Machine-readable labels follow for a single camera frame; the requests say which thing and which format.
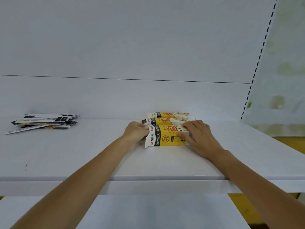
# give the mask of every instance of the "right hand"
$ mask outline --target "right hand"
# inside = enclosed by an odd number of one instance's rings
[[[183,126],[191,131],[194,140],[185,132],[179,132],[178,136],[189,143],[190,147],[200,156],[213,160],[226,151],[212,135],[210,126],[203,123],[202,120],[188,121]]]

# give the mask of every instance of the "left hand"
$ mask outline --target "left hand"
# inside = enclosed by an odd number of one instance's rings
[[[147,136],[148,133],[149,129],[148,127],[145,128],[145,124],[133,121],[128,124],[123,136],[136,143]]]

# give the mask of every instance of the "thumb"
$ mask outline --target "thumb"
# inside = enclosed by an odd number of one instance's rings
[[[182,139],[184,139],[189,145],[193,145],[195,142],[192,138],[190,138],[189,135],[187,135],[185,132],[178,132],[178,136],[180,136]]]

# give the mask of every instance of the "horizontal seam line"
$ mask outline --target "horizontal seam line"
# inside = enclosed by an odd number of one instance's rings
[[[250,83],[239,83],[239,82],[188,81],[188,80],[157,80],[157,79],[115,79],[115,78],[67,77],[67,76],[38,76],[38,75],[0,75],[0,76],[49,77],[49,78],[77,78],[77,79],[111,79],[111,80],[146,80],[146,81],[173,81],[173,82],[225,83],[225,84],[250,84]]]

